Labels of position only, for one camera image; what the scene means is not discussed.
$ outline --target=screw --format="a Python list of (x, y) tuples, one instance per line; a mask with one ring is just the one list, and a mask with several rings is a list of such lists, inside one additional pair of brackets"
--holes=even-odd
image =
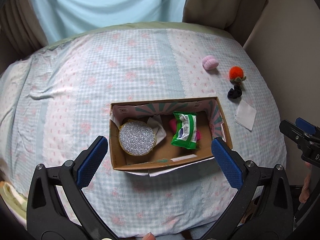
[(246, 161), (245, 164), (247, 164), (248, 167), (253, 167), (254, 162), (253, 161)]
[(283, 170), (283, 166), (281, 164), (277, 164), (276, 165), (276, 168), (279, 170), (279, 171), (282, 171)]
[(41, 170), (43, 168), (43, 164), (42, 163), (39, 163), (37, 166), (36, 166), (36, 169), (37, 170)]
[(64, 165), (67, 166), (67, 167), (70, 167), (72, 164), (73, 164), (73, 161), (72, 161), (72, 160), (67, 160), (67, 161), (65, 161), (65, 163), (64, 163)]

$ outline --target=glitter lid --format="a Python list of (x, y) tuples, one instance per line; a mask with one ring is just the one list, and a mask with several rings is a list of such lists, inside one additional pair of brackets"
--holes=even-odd
[(142, 156), (153, 149), (156, 144), (156, 135), (145, 122), (129, 120), (120, 127), (119, 142), (126, 153)]

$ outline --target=pink knitted ball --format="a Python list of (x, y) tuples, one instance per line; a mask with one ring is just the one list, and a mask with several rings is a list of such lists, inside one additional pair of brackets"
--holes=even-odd
[(214, 56), (209, 55), (203, 58), (202, 60), (202, 66), (205, 70), (211, 70), (216, 68), (219, 65), (218, 60), (215, 59)]

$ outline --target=beige curtain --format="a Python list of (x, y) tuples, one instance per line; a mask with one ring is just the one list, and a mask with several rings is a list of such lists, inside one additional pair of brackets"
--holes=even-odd
[(267, 0), (186, 0), (182, 21), (226, 30), (244, 45)]
[(0, 10), (0, 28), (21, 58), (48, 44), (30, 0), (7, 0)]

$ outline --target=light blue fabric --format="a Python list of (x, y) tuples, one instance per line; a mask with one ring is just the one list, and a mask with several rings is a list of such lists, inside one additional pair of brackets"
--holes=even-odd
[(31, 0), (49, 44), (101, 27), (181, 22), (185, 0)]

